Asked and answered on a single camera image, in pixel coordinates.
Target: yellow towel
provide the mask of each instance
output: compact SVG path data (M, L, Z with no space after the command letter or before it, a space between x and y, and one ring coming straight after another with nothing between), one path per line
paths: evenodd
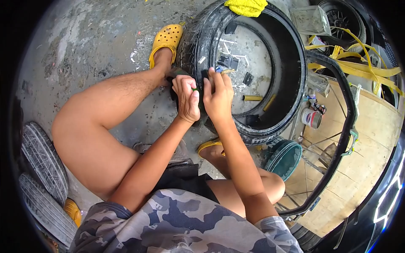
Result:
M266 0L228 0L224 3L231 11L245 17L258 17L267 6Z

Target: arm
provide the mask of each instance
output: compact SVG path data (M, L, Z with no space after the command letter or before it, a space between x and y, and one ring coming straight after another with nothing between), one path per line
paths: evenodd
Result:
M259 172L243 143L231 115L233 88L230 78L209 70L204 79L204 106L220 136L229 173L243 204L246 219L252 224L278 215L268 199ZM215 84L215 93L211 93Z
M177 76L173 89L179 97L179 114L166 131L151 145L132 166L109 201L125 206L131 212L139 210L151 193L176 147L190 126L200 118L199 93L195 80L189 76Z

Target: person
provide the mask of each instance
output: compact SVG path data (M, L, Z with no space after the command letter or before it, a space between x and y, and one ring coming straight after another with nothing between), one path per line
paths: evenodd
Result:
M164 40L166 34L172 39ZM173 79L178 114L143 155L108 132L165 84L181 35L179 25L162 28L150 70L103 80L73 95L56 115L51 131L61 160L106 200L89 209L70 250L302 252L273 207L284 194L284 182L255 166L235 127L234 92L226 74L210 68L209 79L204 79L204 106L220 140L202 144L199 154L227 179L165 176L183 135L200 118L202 94L193 90L196 81L190 76Z

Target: person's left hand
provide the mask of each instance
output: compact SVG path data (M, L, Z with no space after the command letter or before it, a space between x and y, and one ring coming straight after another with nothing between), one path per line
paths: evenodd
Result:
M173 90L179 97L179 113L180 119L193 124L200 119L200 109L198 102L200 101L200 93L193 91L197 88L196 80L187 75L177 75L173 79Z

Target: shirt sleeve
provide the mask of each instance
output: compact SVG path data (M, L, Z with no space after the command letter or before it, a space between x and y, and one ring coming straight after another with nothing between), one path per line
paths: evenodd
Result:
M115 229L132 213L114 202L93 205L87 213L70 246L70 252L103 252L116 238Z
M267 239L271 240L277 252L301 253L303 252L297 239L291 234L283 218L270 216L258 221L255 226L260 229Z

